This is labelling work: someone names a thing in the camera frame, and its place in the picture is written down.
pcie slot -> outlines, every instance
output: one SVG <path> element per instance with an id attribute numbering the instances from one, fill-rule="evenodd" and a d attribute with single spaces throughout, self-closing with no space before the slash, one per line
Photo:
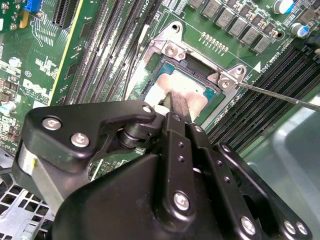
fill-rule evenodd
<path id="1" fill-rule="evenodd" d="M 145 24 L 150 25 L 152 23 L 152 20 L 154 19 L 157 11 L 159 10 L 161 4 L 162 4 L 162 0 L 154 0 L 153 2 L 149 2 L 149 6 L 148 9 L 145 9 L 144 12 L 149 12 L 148 15 L 143 15 L 141 22 L 145 22 Z M 128 49 L 130 49 L 128 51 L 128 53 L 125 54 L 125 61 L 123 64 L 130 64 L 130 62 L 133 60 L 134 54 L 135 54 L 135 42 L 128 47 Z M 116 73 L 113 76 L 113 81 L 111 86 L 108 88 L 108 92 L 105 98 L 105 102 L 109 102 L 112 101 L 113 98 L 115 97 L 115 94 L 118 92 L 119 94 L 121 94 L 121 91 L 119 91 L 119 86 L 121 85 L 121 83 L 124 83 L 125 81 L 125 75 L 126 75 L 126 70 L 124 67 L 118 68 L 118 70 L 116 71 Z"/>
<path id="2" fill-rule="evenodd" d="M 299 55 L 299 51 L 295 49 L 290 49 L 288 52 L 283 53 L 283 57 L 278 58 L 273 65 L 270 67 L 269 73 L 264 73 L 263 77 L 257 80 L 255 86 L 263 89 L 268 89 L 268 86 L 275 80 L 277 76 L 281 74 L 281 72 Z M 219 138 L 226 129 L 233 124 L 234 121 L 238 118 L 238 116 L 244 112 L 250 105 L 254 102 L 254 100 L 258 97 L 259 93 L 254 91 L 246 91 L 244 96 L 237 102 L 236 106 L 233 107 L 229 113 L 222 118 L 222 120 L 212 128 L 209 133 L 209 141 L 211 143 L 216 142 L 217 138 Z"/>
<path id="3" fill-rule="evenodd" d="M 128 21 L 125 24 L 125 28 L 124 30 L 121 32 L 120 38 L 117 41 L 117 44 L 115 46 L 114 49 L 112 49 L 110 51 L 110 56 L 112 56 L 113 58 L 118 58 L 119 57 L 119 53 L 122 50 L 122 48 L 124 47 L 126 41 L 128 40 L 130 34 L 135 30 L 135 27 L 137 26 L 137 18 L 140 15 L 140 11 L 142 9 L 144 1 L 143 0 L 138 0 L 135 5 L 134 5 L 134 9 L 130 12 L 130 17 L 128 19 Z M 101 96 L 102 91 L 105 89 L 106 87 L 106 83 L 107 80 L 110 76 L 110 73 L 113 69 L 114 63 L 116 62 L 116 60 L 113 61 L 108 61 L 106 63 L 106 67 L 104 69 L 103 74 L 100 74 L 100 78 L 99 78 L 99 82 L 96 85 L 95 91 L 90 99 L 91 103 L 95 103 L 98 102 L 99 97 Z"/>
<path id="4" fill-rule="evenodd" d="M 296 90 L 296 93 L 297 93 L 296 98 L 302 99 L 313 88 L 315 88 L 319 83 L 320 83 L 320 78 L 318 77 L 318 78 L 316 78 L 316 80 L 314 80 L 312 83 L 308 84 L 307 86 L 302 86 L 303 89 L 301 89 L 301 88 L 297 89 Z M 281 102 L 281 100 L 276 100 L 276 101 L 280 103 L 280 106 L 278 105 L 279 107 L 274 109 L 274 111 L 272 112 L 272 118 L 267 123 L 264 123 L 263 126 L 257 126 L 257 128 L 268 129 L 268 128 L 272 127 L 273 124 L 283 116 L 282 113 L 287 112 L 293 106 L 291 103 L 287 103 L 287 102 L 283 102 L 283 101 Z M 234 148 L 237 149 L 237 151 L 240 153 L 241 151 L 246 149 L 263 131 L 264 130 L 252 132 L 250 136 L 246 137 L 241 142 L 234 145 Z"/>
<path id="5" fill-rule="evenodd" d="M 81 88 L 80 94 L 76 100 L 76 103 L 83 103 L 85 102 L 85 99 L 87 98 L 87 95 L 89 94 L 89 90 L 92 86 L 92 84 L 97 79 L 97 75 L 99 72 L 99 64 L 105 62 L 105 59 L 103 59 L 103 53 L 106 50 L 106 47 L 108 46 L 108 42 L 111 39 L 111 36 L 113 32 L 117 28 L 117 23 L 119 22 L 121 12 L 124 10 L 126 1 L 119 0 L 116 2 L 115 7 L 110 12 L 109 17 L 111 16 L 110 21 L 108 21 L 107 28 L 104 31 L 103 37 L 97 46 L 97 49 L 99 48 L 99 54 L 95 54 L 92 56 L 91 63 L 88 65 L 88 71 L 86 75 L 83 76 L 83 86 Z"/>
<path id="6" fill-rule="evenodd" d="M 316 67 L 309 67 L 307 65 L 305 68 L 300 68 L 300 69 L 303 73 L 307 73 L 309 77 L 312 74 L 314 74 L 315 71 L 317 70 Z M 291 73 L 292 73 L 291 76 L 288 76 L 288 77 L 292 77 L 294 74 L 297 74 L 296 71 L 292 71 Z M 307 80 L 304 78 L 303 75 L 300 75 L 298 78 L 293 78 L 293 79 L 295 80 L 287 82 L 284 88 L 284 91 L 281 94 L 286 96 L 291 96 L 293 92 L 297 88 L 299 88 L 302 84 L 305 84 L 305 81 Z M 257 115 L 257 117 L 252 117 L 252 115 L 250 115 L 250 119 L 248 121 L 246 121 L 245 123 L 242 122 L 240 125 L 237 125 L 237 131 L 233 131 L 231 129 L 230 132 L 232 132 L 233 134 L 231 136 L 223 137 L 221 141 L 228 142 L 232 139 L 232 144 L 236 145 L 236 143 L 239 142 L 242 138 L 242 136 L 236 135 L 238 131 L 242 131 L 246 134 L 249 134 L 252 131 L 256 131 L 256 126 L 258 126 L 260 123 L 262 123 L 265 120 L 266 118 L 265 116 L 270 115 L 270 112 L 272 112 L 273 108 L 276 106 L 275 104 L 281 103 L 281 101 L 280 102 L 276 101 L 277 100 L 276 98 L 273 98 L 270 96 L 265 96 L 265 97 L 266 97 L 266 101 L 262 104 L 263 106 L 265 106 L 268 103 L 268 105 L 264 108 L 259 106 L 259 109 L 255 110 L 255 114 Z"/>
<path id="7" fill-rule="evenodd" d="M 97 15 L 97 20 L 95 21 L 91 37 L 87 43 L 88 47 L 84 52 L 80 66 L 75 72 L 72 85 L 64 102 L 65 104 L 75 103 L 75 101 L 79 97 L 81 89 L 83 88 L 87 73 L 93 62 L 94 56 L 96 55 L 96 51 L 98 49 L 101 38 L 107 28 L 109 17 L 113 12 L 114 6 L 116 5 L 116 1 L 112 1 L 111 7 L 108 8 L 108 2 L 108 0 L 103 0 L 103 2 L 101 3 L 101 8 Z"/>
<path id="8" fill-rule="evenodd" d="M 68 28 L 74 17 L 78 1 L 79 0 L 58 0 L 55 5 L 52 23 L 62 29 Z"/>
<path id="9" fill-rule="evenodd" d="M 293 77 L 295 76 L 295 74 L 297 74 L 307 63 L 309 62 L 308 59 L 306 58 L 300 58 L 298 59 L 297 62 L 294 62 L 293 64 L 291 64 L 291 66 L 288 68 L 291 69 L 292 71 L 288 70 L 286 71 L 276 82 L 273 86 L 271 86 L 271 88 L 269 89 L 272 92 L 276 92 L 276 93 L 281 93 L 281 94 L 286 94 L 286 90 L 284 90 L 284 92 L 282 92 L 281 90 L 284 88 L 284 86 L 287 83 L 291 82 L 291 79 L 293 79 Z M 223 138 L 221 139 L 221 141 L 228 141 L 229 139 L 231 139 L 234 135 L 236 135 L 239 131 L 242 131 L 242 127 L 245 126 L 247 124 L 247 122 L 250 122 L 251 119 L 254 119 L 254 116 L 257 115 L 257 113 L 260 110 L 263 110 L 265 114 L 267 114 L 268 112 L 266 111 L 266 109 L 268 109 L 270 107 L 271 104 L 269 104 L 266 108 L 264 108 L 266 106 L 266 104 L 268 104 L 268 102 L 272 99 L 270 96 L 265 95 L 265 94 L 259 94 L 258 96 L 259 99 L 255 99 L 254 100 L 254 107 L 249 108 L 245 111 L 242 112 L 243 117 L 239 117 L 237 118 L 237 122 L 240 122 L 240 124 L 234 124 L 233 127 L 231 127 L 230 129 L 228 128 L 226 134 L 223 135 Z"/>

ram slot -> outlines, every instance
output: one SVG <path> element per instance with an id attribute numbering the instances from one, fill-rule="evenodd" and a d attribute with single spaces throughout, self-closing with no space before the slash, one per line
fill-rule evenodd
<path id="1" fill-rule="evenodd" d="M 108 27 L 108 22 L 111 14 L 114 11 L 116 3 L 117 1 L 110 2 L 108 0 L 103 0 L 103 2 L 101 3 L 101 8 L 97 15 L 97 20 L 95 21 L 91 37 L 87 43 L 88 47 L 86 48 L 81 63 L 75 72 L 72 85 L 64 104 L 74 104 L 78 102 L 77 99 L 80 93 L 83 91 L 83 88 L 85 87 L 84 85 L 86 76 L 91 69 L 91 65 L 95 58 L 97 49 Z"/>

cable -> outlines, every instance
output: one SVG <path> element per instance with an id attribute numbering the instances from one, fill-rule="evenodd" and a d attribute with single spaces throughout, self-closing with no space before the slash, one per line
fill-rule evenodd
<path id="1" fill-rule="evenodd" d="M 122 101 L 126 100 L 126 95 L 127 95 L 127 90 L 128 90 L 129 82 L 130 82 L 130 79 L 131 79 L 131 75 L 132 75 L 132 70 L 134 69 L 136 60 L 138 58 L 138 54 L 139 54 L 139 50 L 140 50 L 141 44 L 142 44 L 142 42 L 143 42 L 143 40 L 145 38 L 145 35 L 146 35 L 147 30 L 148 30 L 149 27 L 150 27 L 150 25 L 148 25 L 148 24 L 145 24 L 143 26 L 143 29 L 141 31 L 139 40 L 138 40 L 138 42 L 136 44 L 136 48 L 134 50 L 135 51 L 134 52 L 134 56 L 133 56 L 132 61 L 130 62 L 128 73 L 126 75 L 126 79 L 125 79 L 125 82 L 124 82 L 124 88 L 123 88 L 123 93 L 122 93 L 122 97 L 121 97 Z"/>

chip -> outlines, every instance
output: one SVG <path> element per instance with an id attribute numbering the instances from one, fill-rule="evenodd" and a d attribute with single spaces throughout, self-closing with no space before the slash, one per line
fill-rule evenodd
<path id="1" fill-rule="evenodd" d="M 189 4 L 191 7 L 193 7 L 194 9 L 200 8 L 201 3 L 202 3 L 202 0 L 190 0 L 190 1 L 188 2 L 188 4 Z"/>
<path id="2" fill-rule="evenodd" d="M 229 7 L 229 8 L 233 8 L 234 5 L 236 4 L 237 0 L 229 0 L 226 5 Z"/>
<path id="3" fill-rule="evenodd" d="M 259 54 L 262 54 L 266 50 L 266 48 L 269 46 L 270 43 L 271 43 L 271 40 L 266 36 L 263 36 L 263 38 L 261 38 L 258 41 L 258 43 L 255 45 L 253 50 L 255 50 Z"/>
<path id="4" fill-rule="evenodd" d="M 77 62 L 74 62 L 69 66 L 68 72 L 66 73 L 66 76 L 65 76 L 66 79 L 76 72 L 77 66 L 78 66 Z"/>
<path id="5" fill-rule="evenodd" d="M 80 33 L 79 38 L 83 38 L 84 36 L 87 36 L 91 30 L 92 22 L 86 22 L 82 25 L 82 30 Z"/>
<path id="6" fill-rule="evenodd" d="M 5 81 L 4 84 L 3 84 L 4 87 L 10 89 L 10 86 L 11 86 L 11 82 L 10 81 Z"/>
<path id="7" fill-rule="evenodd" d="M 307 8 L 299 17 L 299 21 L 304 24 L 308 24 L 315 18 L 316 13 L 311 8 Z"/>
<path id="8" fill-rule="evenodd" d="M 11 92 L 3 91 L 0 93 L 0 100 L 2 102 L 9 102 L 13 98 L 13 95 Z"/>
<path id="9" fill-rule="evenodd" d="M 229 33 L 231 33 L 235 37 L 239 37 L 239 35 L 242 33 L 246 26 L 247 22 L 243 20 L 241 17 L 239 17 L 230 28 Z"/>
<path id="10" fill-rule="evenodd" d="M 314 3 L 311 5 L 313 9 L 317 9 L 320 7 L 320 0 L 315 0 Z"/>
<path id="11" fill-rule="evenodd" d="M 229 8 L 225 8 L 219 16 L 218 20 L 215 22 L 215 24 L 225 29 L 234 17 L 234 15 L 235 14 Z"/>
<path id="12" fill-rule="evenodd" d="M 269 35 L 270 32 L 275 28 L 275 25 L 273 25 L 272 23 L 269 23 L 264 29 L 263 29 L 263 33 L 266 35 Z"/>
<path id="13" fill-rule="evenodd" d="M 264 17 L 261 16 L 260 14 L 257 14 L 257 15 L 254 17 L 254 19 L 252 20 L 251 23 L 252 23 L 253 26 L 257 27 L 258 24 L 261 22 L 262 19 L 264 19 Z"/>
<path id="14" fill-rule="evenodd" d="M 246 15 L 250 12 L 250 10 L 251 10 L 251 7 L 246 4 L 246 5 L 243 6 L 241 11 L 239 12 L 239 15 L 241 17 L 245 18 Z"/>
<path id="15" fill-rule="evenodd" d="M 220 8 L 221 3 L 216 0 L 210 0 L 202 11 L 202 14 L 211 19 Z"/>
<path id="16" fill-rule="evenodd" d="M 10 86 L 10 89 L 14 92 L 17 92 L 18 91 L 18 84 L 16 83 L 12 83 L 11 86 Z"/>
<path id="17" fill-rule="evenodd" d="M 242 41 L 244 41 L 248 45 L 251 45 L 258 36 L 258 34 L 258 30 L 256 30 L 253 27 L 250 27 L 249 30 L 245 33 L 245 35 L 242 37 Z"/>

silver screw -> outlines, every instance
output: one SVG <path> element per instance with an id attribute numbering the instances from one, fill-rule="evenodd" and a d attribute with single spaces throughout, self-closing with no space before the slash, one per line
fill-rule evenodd
<path id="1" fill-rule="evenodd" d="M 79 148 L 85 148 L 89 145 L 89 138 L 82 133 L 75 133 L 71 137 L 71 143 Z"/>
<path id="2" fill-rule="evenodd" d="M 146 106 L 146 105 L 144 105 L 144 106 L 142 107 L 142 109 L 143 109 L 145 112 L 147 112 L 147 113 L 151 113 L 151 112 L 152 112 L 152 110 L 150 109 L 150 107 L 149 107 L 149 106 Z"/>
<path id="3" fill-rule="evenodd" d="M 305 226 L 302 225 L 301 222 L 296 222 L 296 226 L 298 227 L 299 231 L 304 234 L 304 235 L 308 235 L 308 231 L 307 229 L 305 228 Z"/>
<path id="4" fill-rule="evenodd" d="M 198 125 L 194 126 L 195 130 L 197 130 L 198 132 L 202 132 L 202 128 L 199 127 Z"/>
<path id="5" fill-rule="evenodd" d="M 230 153 L 230 149 L 226 145 L 222 145 L 223 150 Z"/>
<path id="6" fill-rule="evenodd" d="M 249 218 L 247 218 L 246 216 L 241 217 L 241 224 L 244 228 L 244 230 L 250 234 L 250 235 L 255 235 L 256 234 L 256 228 L 253 225 L 253 223 L 250 221 Z"/>
<path id="7" fill-rule="evenodd" d="M 55 131 L 61 128 L 61 122 L 53 117 L 48 117 L 42 121 L 42 126 L 45 129 Z"/>
<path id="8" fill-rule="evenodd" d="M 178 49 L 174 45 L 168 45 L 165 48 L 164 52 L 168 57 L 173 58 L 178 54 Z"/>
<path id="9" fill-rule="evenodd" d="M 175 120 L 177 120 L 178 122 L 180 122 L 180 117 L 179 117 L 178 115 L 175 114 L 175 115 L 173 115 L 172 117 L 173 117 Z"/>
<path id="10" fill-rule="evenodd" d="M 227 81 L 224 81 L 221 85 L 224 89 L 226 89 L 229 86 L 229 83 Z"/>
<path id="11" fill-rule="evenodd" d="M 184 195 L 182 192 L 177 191 L 173 195 L 173 201 L 174 201 L 174 204 L 177 206 L 177 208 L 182 211 L 186 211 L 190 207 L 190 203 L 187 196 Z"/>
<path id="12" fill-rule="evenodd" d="M 283 223 L 289 233 L 296 234 L 294 226 L 292 226 L 292 224 L 289 221 L 285 220 Z"/>

